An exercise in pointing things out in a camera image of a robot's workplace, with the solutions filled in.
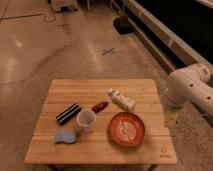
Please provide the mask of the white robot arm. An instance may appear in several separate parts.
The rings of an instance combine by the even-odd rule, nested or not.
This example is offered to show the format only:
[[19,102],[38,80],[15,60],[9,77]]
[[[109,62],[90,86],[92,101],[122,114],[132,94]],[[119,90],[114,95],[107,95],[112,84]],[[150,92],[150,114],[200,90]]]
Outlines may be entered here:
[[168,103],[180,108],[191,101],[213,116],[213,88],[207,84],[210,78],[208,67],[201,63],[171,72],[165,90]]

